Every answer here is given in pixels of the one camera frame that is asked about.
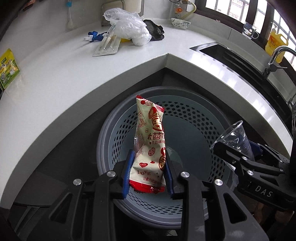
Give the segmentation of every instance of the yellow and green package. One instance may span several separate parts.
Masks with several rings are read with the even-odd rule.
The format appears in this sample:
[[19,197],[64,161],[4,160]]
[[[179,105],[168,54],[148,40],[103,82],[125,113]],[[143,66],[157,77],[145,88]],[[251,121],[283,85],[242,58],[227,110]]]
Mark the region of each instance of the yellow and green package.
[[10,49],[1,56],[0,60],[0,87],[2,90],[5,90],[20,70]]

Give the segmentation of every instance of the yellow hose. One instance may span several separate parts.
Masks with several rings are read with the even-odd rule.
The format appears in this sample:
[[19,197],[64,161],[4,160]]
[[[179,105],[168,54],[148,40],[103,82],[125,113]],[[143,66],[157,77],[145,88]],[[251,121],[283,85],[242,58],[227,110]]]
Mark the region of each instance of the yellow hose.
[[184,18],[188,17],[190,14],[196,11],[196,5],[193,2],[190,2],[190,4],[193,5],[193,10],[181,17],[181,20],[183,20]]

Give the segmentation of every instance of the faucet handle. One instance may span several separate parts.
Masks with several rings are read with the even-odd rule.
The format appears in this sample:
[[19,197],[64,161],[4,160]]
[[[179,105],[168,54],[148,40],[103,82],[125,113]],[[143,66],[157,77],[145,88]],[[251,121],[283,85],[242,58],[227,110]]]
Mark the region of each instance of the faucet handle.
[[286,69],[287,67],[282,67],[282,66],[276,66],[275,64],[271,64],[269,66],[269,71],[270,72],[275,72],[277,71],[278,69]]

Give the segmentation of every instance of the mug handle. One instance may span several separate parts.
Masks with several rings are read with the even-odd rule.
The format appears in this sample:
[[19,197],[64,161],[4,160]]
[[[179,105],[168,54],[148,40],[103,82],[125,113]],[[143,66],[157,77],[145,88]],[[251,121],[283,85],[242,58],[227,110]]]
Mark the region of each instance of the mug handle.
[[259,38],[259,33],[257,32],[257,31],[255,31],[255,33],[257,33],[257,37],[256,38],[254,38],[254,37],[252,37],[253,39],[257,39],[257,38]]

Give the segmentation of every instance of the white bowl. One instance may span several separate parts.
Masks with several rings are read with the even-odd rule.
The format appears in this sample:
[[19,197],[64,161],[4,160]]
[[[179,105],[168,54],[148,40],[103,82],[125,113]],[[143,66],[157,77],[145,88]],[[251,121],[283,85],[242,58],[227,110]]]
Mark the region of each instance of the white bowl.
[[179,28],[179,29],[186,29],[191,24],[191,22],[181,20],[181,19],[177,19],[177,18],[171,18],[171,20],[172,20],[172,25],[175,28]]

